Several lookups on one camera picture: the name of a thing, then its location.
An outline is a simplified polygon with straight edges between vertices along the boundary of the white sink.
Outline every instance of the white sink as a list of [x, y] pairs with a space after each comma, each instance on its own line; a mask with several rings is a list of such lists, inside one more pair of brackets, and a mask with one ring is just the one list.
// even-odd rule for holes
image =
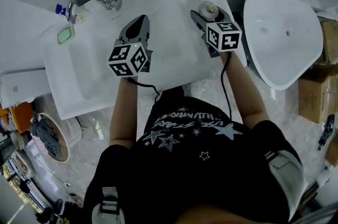
[[[150, 21], [148, 48], [154, 52], [150, 73], [141, 73], [139, 82], [165, 90], [205, 78], [220, 68], [220, 59], [210, 59], [200, 38], [202, 32], [190, 19], [190, 10], [204, 1], [216, 3], [231, 15], [226, 0], [122, 0], [118, 12], [91, 0], [82, 12], [86, 20], [73, 27], [71, 41], [57, 42], [57, 33], [67, 25], [65, 19], [46, 31], [41, 36], [44, 62], [60, 117], [67, 119], [115, 104], [119, 78], [106, 62], [121, 29], [142, 14]], [[241, 43], [237, 54], [246, 65]], [[140, 96], [153, 92], [139, 88]]]
[[322, 53], [318, 17], [300, 0], [246, 0], [244, 26], [252, 61], [273, 89], [288, 88]]

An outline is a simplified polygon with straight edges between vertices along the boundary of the faucet spout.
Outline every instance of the faucet spout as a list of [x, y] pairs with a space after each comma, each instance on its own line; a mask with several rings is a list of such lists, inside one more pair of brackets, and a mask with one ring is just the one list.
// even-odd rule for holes
[[[71, 24], [74, 25], [76, 23], [75, 18], [72, 15], [72, 10], [73, 10], [73, 6], [75, 4], [76, 0], [70, 0], [67, 9], [66, 9], [66, 13], [65, 16], [67, 18], [67, 21]], [[115, 10], [120, 10], [121, 8], [121, 3], [122, 0], [97, 0], [100, 4], [102, 4], [106, 9], [110, 10], [112, 8], [115, 8]]]

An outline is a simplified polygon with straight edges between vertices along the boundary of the white basin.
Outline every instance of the white basin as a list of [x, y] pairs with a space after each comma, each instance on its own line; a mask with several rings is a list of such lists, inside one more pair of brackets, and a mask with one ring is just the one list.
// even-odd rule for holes
[[[71, 41], [64, 45], [57, 42], [57, 33], [67, 25], [66, 19], [46, 31], [40, 41], [60, 117], [67, 119], [115, 104], [119, 78], [106, 62], [121, 29], [142, 14], [149, 17], [148, 48], [154, 52], [150, 73], [141, 73], [139, 82], [166, 90], [208, 77], [221, 68], [221, 60], [210, 58], [202, 32], [190, 18], [190, 10], [204, 1], [216, 3], [233, 20], [226, 0], [122, 0], [118, 12], [91, 0], [82, 12], [86, 20], [73, 27], [75, 37]], [[237, 54], [246, 65], [241, 43]], [[154, 93], [152, 88], [138, 91], [139, 96]]]
[[244, 27], [252, 61], [267, 85], [284, 90], [322, 53], [320, 22], [299, 0], [246, 0]]

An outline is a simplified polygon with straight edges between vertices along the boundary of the brown box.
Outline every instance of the brown box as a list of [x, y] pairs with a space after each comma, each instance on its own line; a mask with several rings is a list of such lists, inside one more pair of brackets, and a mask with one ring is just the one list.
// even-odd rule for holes
[[338, 22], [325, 21], [321, 25], [324, 45], [323, 52], [316, 63], [332, 64], [338, 59]]
[[334, 167], [338, 165], [338, 135], [336, 135], [328, 145], [325, 159]]
[[316, 65], [298, 84], [299, 115], [320, 123], [338, 111], [338, 65]]

